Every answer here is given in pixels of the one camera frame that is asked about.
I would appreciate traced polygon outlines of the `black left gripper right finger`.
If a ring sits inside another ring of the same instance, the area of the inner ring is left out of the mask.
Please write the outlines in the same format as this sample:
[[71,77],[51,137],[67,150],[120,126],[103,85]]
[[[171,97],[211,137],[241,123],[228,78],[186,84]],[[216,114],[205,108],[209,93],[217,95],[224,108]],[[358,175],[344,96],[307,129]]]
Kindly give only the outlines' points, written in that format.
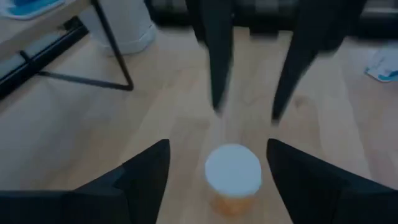
[[266,156],[293,223],[397,223],[397,190],[277,139]]

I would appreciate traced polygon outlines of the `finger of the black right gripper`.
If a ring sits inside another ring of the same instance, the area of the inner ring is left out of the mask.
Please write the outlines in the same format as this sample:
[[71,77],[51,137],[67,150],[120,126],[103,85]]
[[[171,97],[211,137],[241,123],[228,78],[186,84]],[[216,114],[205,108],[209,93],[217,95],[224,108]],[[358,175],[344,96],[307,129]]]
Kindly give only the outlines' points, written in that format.
[[197,41],[208,49],[211,104],[220,113],[228,90],[233,59],[232,0],[186,0]]
[[273,122],[281,120],[300,79],[318,53],[338,49],[358,21],[365,4],[366,0],[300,2],[297,23],[274,96]]

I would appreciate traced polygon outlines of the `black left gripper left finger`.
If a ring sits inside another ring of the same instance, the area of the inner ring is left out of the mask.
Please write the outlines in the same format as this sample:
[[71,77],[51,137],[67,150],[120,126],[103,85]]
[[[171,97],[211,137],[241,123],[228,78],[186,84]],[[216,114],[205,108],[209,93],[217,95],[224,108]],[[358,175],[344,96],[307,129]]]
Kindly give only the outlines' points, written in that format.
[[155,223],[169,167],[161,139],[74,190],[3,190],[1,223]]

